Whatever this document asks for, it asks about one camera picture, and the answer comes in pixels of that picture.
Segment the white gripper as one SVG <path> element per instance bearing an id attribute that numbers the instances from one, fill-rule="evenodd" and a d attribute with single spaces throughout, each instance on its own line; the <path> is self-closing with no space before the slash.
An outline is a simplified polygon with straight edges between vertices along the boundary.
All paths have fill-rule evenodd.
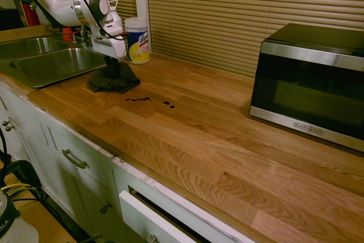
<path id="1" fill-rule="evenodd" d="M 105 73 L 108 77 L 119 78 L 119 61 L 116 58 L 124 58 L 127 54 L 125 41 L 121 36 L 117 39 L 100 35 L 100 29 L 91 28 L 91 40 L 93 49 L 104 55 L 106 63 Z"/>

